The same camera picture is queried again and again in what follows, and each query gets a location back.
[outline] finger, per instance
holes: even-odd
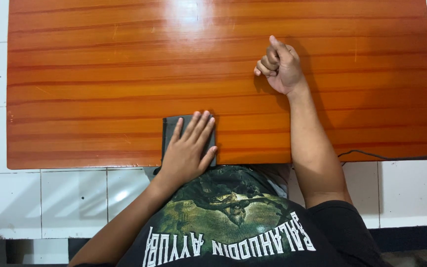
[[[199,120],[200,112],[196,111],[193,113],[192,119],[190,120],[189,124],[186,127],[186,130],[184,131],[184,134],[181,137],[181,140],[187,140],[189,139],[190,135],[192,134],[193,129],[197,125],[197,121]]]
[[[279,55],[273,46],[270,45],[266,49],[266,57],[268,57],[269,62],[279,64]]]
[[[260,71],[257,67],[255,67],[255,69],[253,70],[253,73],[254,73],[256,76],[260,76],[260,75],[261,75],[261,71]]]
[[[202,158],[202,160],[199,163],[199,169],[202,171],[202,173],[205,172],[207,167],[210,165],[210,163],[215,157],[216,152],[217,152],[217,146],[213,146],[207,151],[205,156]]]
[[[267,67],[265,67],[265,66],[261,63],[261,60],[258,60],[258,62],[256,63],[256,68],[257,68],[258,70],[260,70],[260,71],[261,71],[261,73],[263,73],[266,77],[269,77],[269,76],[276,76],[276,71],[269,70]]]
[[[177,142],[179,140],[179,138],[181,137],[182,122],[183,121],[184,120],[182,118],[179,118],[177,120],[177,124],[175,125],[174,132],[172,133],[172,137],[171,137],[171,142],[170,143]]]
[[[207,110],[202,115],[202,118],[200,118],[199,122],[193,129],[193,132],[189,138],[193,143],[197,143],[197,140],[199,139],[200,133],[204,130],[205,125],[207,124],[207,120],[209,119],[210,112]]]
[[[283,44],[282,42],[276,40],[276,38],[273,35],[270,36],[270,44],[278,53],[280,61],[282,61],[282,60],[289,61],[289,60],[293,59],[293,55],[289,52],[286,45]]]
[[[201,147],[204,147],[205,143],[210,137],[210,134],[212,133],[212,130],[214,129],[215,125],[215,118],[210,118],[209,122],[207,123],[207,126],[204,128],[202,133],[200,134],[199,139],[197,140],[197,144]]]
[[[271,63],[267,56],[263,56],[260,61],[269,70],[276,71],[279,68],[279,64]]]

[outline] glossy table surface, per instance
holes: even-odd
[[[427,155],[423,0],[12,0],[8,168],[159,165],[162,118],[205,109],[219,164],[290,162],[288,101],[253,75],[272,34],[338,154]]]

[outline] fist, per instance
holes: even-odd
[[[263,74],[273,89],[288,94],[297,84],[305,82],[299,56],[292,46],[276,40],[273,35],[270,44],[266,55],[256,63],[254,73],[256,76]]]

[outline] hand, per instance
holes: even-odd
[[[202,117],[200,112],[194,112],[182,137],[180,134],[183,120],[180,118],[177,121],[171,142],[164,155],[161,171],[156,178],[163,179],[163,182],[177,189],[205,172],[217,151],[217,147],[213,146],[202,159],[200,158],[215,124],[214,118],[207,121],[209,116],[208,111],[205,111]]]
[[[256,76],[263,73],[273,89],[288,94],[297,84],[305,82],[299,56],[292,46],[276,40],[273,35],[270,44],[266,55],[258,60],[254,73]]]

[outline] orange wooden tabletop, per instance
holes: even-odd
[[[423,0],[12,0],[8,168],[159,165],[162,118],[195,110],[219,164],[290,162],[288,101],[253,75],[270,35],[337,153],[427,155]]]

